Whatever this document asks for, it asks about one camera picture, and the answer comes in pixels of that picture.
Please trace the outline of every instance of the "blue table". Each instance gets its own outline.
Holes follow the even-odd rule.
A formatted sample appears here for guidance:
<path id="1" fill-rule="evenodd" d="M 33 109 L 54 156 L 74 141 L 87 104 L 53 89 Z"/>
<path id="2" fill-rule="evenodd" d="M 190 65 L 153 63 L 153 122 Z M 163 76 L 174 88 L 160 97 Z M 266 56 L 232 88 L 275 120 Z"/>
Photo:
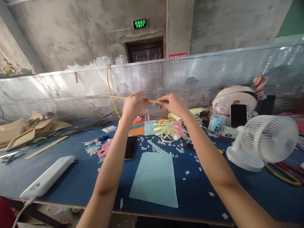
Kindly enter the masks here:
<path id="1" fill-rule="evenodd" d="M 73 126 L 84 125 L 84 123 L 80 122 L 72 124 Z M 22 158 L 45 147 L 47 144 L 27 151 L 26 155 L 9 164 L 0 163 L 0 195 L 17 199 L 57 159 L 63 156 L 75 155 L 78 162 L 73 163 L 51 189 L 44 196 L 37 199 L 37 202 L 85 208 L 92 195 L 98 175 L 97 169 L 100 164 L 97 164 L 99 161 L 97 154 L 90 156 L 85 150 L 82 150 L 84 147 L 82 142 L 91 141 L 105 134 L 101 131 L 101 128 L 90 131 L 92 133 L 85 131 L 77 135 L 71 135 L 29 160 Z M 166 145 L 158 144 L 158 137 L 156 136 L 154 139 L 152 139 L 152 136 L 142 137 L 144 137 L 142 146 L 146 148 L 148 145 L 147 140 L 150 139 L 162 149 L 178 154 L 178 158 L 173 158 L 173 165 L 179 208 L 171 208 L 129 198 L 141 155 L 143 152 L 152 152 L 151 146 L 147 150 L 141 150 L 140 142 L 138 141 L 133 160 L 124 162 L 123 173 L 114 204 L 115 212 L 185 221 L 200 221 L 211 224 L 228 225 L 233 223 L 232 218 L 214 191 L 204 171 L 199 171 L 200 164 L 194 158 L 196 156 L 194 149 L 184 146 L 185 153 L 179 153 L 176 147 L 169 147 L 167 143 Z M 225 151 L 231 145 L 230 141 L 222 138 L 212 138 L 212 141 L 215 142 L 219 149 Z M 292 165 L 295 165 L 294 162 L 304 162 L 303 151 L 296 149 L 285 162 Z M 270 174 L 266 169 L 258 173 L 252 173 L 237 167 L 230 161 L 228 163 L 245 190 L 273 218 L 283 222 L 304 224 L 303 187 L 287 184 Z M 209 192 L 213 192 L 215 196 L 210 196 Z M 121 198 L 123 198 L 124 203 L 120 210 Z M 223 213 L 229 216 L 227 220 L 222 217 Z"/>

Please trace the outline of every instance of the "red sign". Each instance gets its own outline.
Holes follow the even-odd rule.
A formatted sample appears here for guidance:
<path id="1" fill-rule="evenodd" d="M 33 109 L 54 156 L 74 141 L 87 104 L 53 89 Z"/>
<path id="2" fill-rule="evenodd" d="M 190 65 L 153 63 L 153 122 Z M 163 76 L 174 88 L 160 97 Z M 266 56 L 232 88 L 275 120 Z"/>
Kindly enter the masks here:
<path id="1" fill-rule="evenodd" d="M 170 55 L 169 55 L 169 58 L 182 57 L 182 56 L 187 56 L 187 52 L 184 52 L 184 53 L 177 53 L 177 54 L 170 54 Z"/>

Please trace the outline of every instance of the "fan stand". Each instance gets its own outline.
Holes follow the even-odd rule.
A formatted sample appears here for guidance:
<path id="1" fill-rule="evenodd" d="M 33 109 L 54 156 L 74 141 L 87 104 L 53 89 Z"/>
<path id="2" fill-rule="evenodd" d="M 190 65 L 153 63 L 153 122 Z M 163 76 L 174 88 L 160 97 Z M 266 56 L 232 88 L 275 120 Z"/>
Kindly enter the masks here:
<path id="1" fill-rule="evenodd" d="M 226 156 L 227 158 L 232 161 L 237 166 L 251 171 L 251 172 L 260 172 L 265 164 L 262 159 L 255 157 L 249 153 L 247 153 L 241 145 L 241 134 L 242 128 L 238 127 L 238 136 L 234 141 L 233 146 L 229 146 L 226 149 Z"/>

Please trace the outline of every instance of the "black smartphone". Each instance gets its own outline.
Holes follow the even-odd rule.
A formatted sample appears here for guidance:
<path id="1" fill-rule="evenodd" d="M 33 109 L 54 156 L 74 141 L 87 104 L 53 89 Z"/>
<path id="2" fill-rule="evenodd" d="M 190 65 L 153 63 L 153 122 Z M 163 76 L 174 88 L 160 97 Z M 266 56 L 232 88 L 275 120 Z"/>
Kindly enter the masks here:
<path id="1" fill-rule="evenodd" d="M 232 104 L 230 107 L 231 127 L 237 128 L 247 123 L 247 106 L 245 104 Z"/>
<path id="2" fill-rule="evenodd" d="M 130 136 L 127 140 L 126 153 L 124 155 L 125 160 L 131 160 L 133 158 L 137 143 L 137 136 Z"/>

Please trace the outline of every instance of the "charging cable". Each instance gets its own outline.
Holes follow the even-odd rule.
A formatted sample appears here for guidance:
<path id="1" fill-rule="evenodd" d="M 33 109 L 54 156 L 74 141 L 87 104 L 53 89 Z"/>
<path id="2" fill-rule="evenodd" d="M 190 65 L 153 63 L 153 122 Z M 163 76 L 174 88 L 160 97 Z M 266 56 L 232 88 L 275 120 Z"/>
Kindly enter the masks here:
<path id="1" fill-rule="evenodd" d="M 21 211 L 19 212 L 19 214 L 17 215 L 16 220 L 15 220 L 14 225 L 13 225 L 12 228 L 15 228 L 15 227 L 16 227 L 17 222 L 18 222 L 18 219 L 20 218 L 22 212 L 24 212 L 24 210 L 25 210 L 29 205 L 31 205 L 31 204 L 34 202 L 34 200 L 35 200 L 36 198 L 37 198 L 37 196 L 32 196 L 31 198 L 29 198 L 28 201 L 26 201 L 26 203 L 24 204 L 24 207 L 22 208 L 22 210 L 21 210 Z"/>

